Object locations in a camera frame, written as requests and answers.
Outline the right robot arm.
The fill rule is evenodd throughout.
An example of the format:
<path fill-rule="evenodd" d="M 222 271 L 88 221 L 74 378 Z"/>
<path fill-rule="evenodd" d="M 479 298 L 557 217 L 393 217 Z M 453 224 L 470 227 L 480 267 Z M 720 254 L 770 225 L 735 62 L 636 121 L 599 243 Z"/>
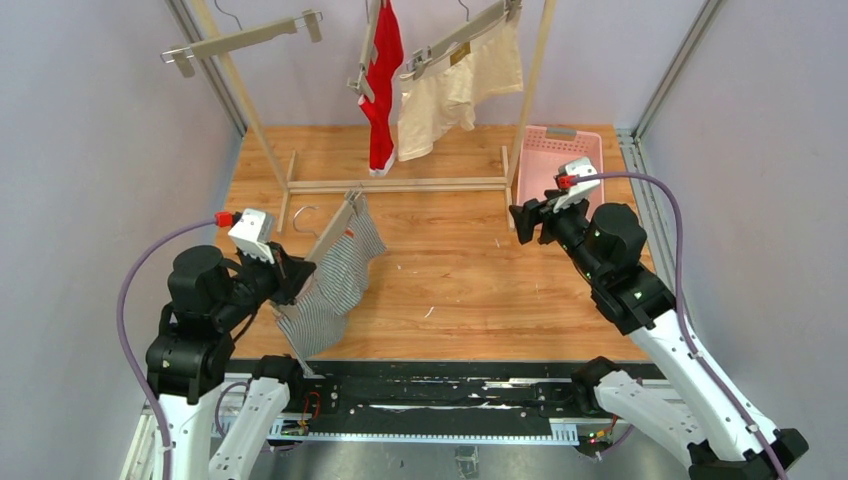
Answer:
<path fill-rule="evenodd" d="M 794 428 L 778 428 L 739 389 L 676 309 L 666 284 L 641 262 L 647 233 L 626 204 L 592 215 L 582 200 L 562 210 L 530 200 L 509 211 L 520 243 L 555 242 L 590 286 L 596 309 L 647 353 L 678 394 L 680 410 L 605 357 L 572 376 L 584 411 L 614 414 L 663 446 L 691 479 L 777 479 L 809 450 Z"/>

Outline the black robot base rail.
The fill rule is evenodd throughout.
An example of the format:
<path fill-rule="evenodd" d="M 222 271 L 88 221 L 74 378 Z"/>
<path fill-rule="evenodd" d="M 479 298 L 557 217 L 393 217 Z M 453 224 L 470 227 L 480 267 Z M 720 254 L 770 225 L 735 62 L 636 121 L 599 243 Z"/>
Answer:
<path fill-rule="evenodd" d="M 602 445 L 625 420 L 588 404 L 570 361 L 317 360 L 273 421 L 274 446 L 312 442 Z"/>

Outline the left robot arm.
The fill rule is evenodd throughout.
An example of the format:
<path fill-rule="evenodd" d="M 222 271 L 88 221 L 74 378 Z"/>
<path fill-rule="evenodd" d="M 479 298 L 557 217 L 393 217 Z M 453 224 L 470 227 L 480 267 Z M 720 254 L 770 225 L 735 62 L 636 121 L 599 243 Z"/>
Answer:
<path fill-rule="evenodd" d="M 164 419 L 165 458 L 159 468 L 173 479 L 246 479 L 271 425 L 304 393 L 304 370 L 290 355 L 266 355 L 255 367 L 235 422 L 212 452 L 211 434 L 233 330 L 269 301 L 290 304 L 316 270 L 314 263 L 269 245 L 269 260 L 240 252 L 233 261 L 213 245 L 181 252 L 167 286 L 156 339 L 145 354 L 146 383 Z"/>

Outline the grey striped underwear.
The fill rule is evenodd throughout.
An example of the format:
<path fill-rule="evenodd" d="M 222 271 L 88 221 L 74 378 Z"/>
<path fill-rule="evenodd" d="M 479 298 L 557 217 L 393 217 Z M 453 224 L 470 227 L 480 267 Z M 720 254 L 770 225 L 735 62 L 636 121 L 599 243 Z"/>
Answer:
<path fill-rule="evenodd" d="M 370 286 L 369 264 L 386 251 L 367 197 L 350 192 L 306 260 L 316 270 L 292 304 L 271 305 L 278 327 L 300 361 L 339 343 L 350 312 Z"/>

